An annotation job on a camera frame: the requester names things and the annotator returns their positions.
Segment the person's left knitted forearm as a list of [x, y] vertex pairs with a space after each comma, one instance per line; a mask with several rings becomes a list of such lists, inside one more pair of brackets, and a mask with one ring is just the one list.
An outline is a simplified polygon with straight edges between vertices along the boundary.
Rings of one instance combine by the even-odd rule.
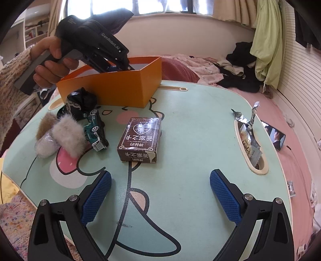
[[1, 68], [1, 93], [0, 93], [0, 143], [3, 146], [5, 136], [11, 128], [14, 115], [27, 95], [14, 87], [24, 71], [31, 64], [30, 52], [33, 45], [25, 49], [17, 57], [7, 62]]

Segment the person's left hand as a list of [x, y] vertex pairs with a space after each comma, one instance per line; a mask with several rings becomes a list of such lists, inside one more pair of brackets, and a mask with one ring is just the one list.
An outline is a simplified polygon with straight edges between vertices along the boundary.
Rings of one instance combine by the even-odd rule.
[[[55, 59], [61, 56], [61, 40], [56, 36], [46, 37], [35, 44], [30, 50], [31, 61], [49, 50]], [[71, 58], [65, 58], [62, 63], [45, 61], [44, 65], [39, 65], [35, 69], [33, 79], [41, 88], [50, 88], [53, 84], [58, 83], [63, 77], [67, 76], [71, 70], [79, 66], [79, 61]]]

